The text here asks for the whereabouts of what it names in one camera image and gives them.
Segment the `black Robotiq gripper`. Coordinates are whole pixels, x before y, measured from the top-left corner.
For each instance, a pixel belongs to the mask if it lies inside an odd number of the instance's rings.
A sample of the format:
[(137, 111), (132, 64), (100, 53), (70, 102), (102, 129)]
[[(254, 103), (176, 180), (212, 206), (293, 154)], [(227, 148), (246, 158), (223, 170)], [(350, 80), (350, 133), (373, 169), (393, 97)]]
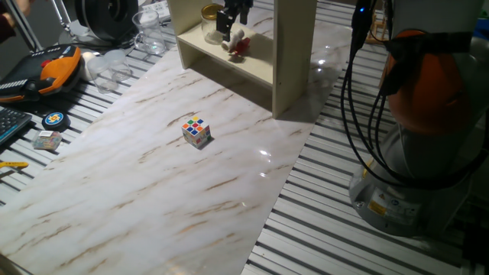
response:
[(225, 0), (225, 8), (218, 11), (216, 18), (216, 30), (223, 35), (223, 41), (230, 41), (231, 28), (235, 22), (232, 12), (240, 13), (240, 23), (248, 23), (249, 10), (253, 7), (253, 0)]

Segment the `operator bare hand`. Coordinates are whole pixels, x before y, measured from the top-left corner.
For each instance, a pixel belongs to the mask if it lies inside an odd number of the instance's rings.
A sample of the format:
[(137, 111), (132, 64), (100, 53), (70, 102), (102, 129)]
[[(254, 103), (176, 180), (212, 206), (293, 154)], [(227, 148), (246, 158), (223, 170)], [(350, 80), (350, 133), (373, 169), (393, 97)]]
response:
[(31, 13), (31, 6), (35, 0), (15, 0), (19, 9), (24, 16), (28, 16)]

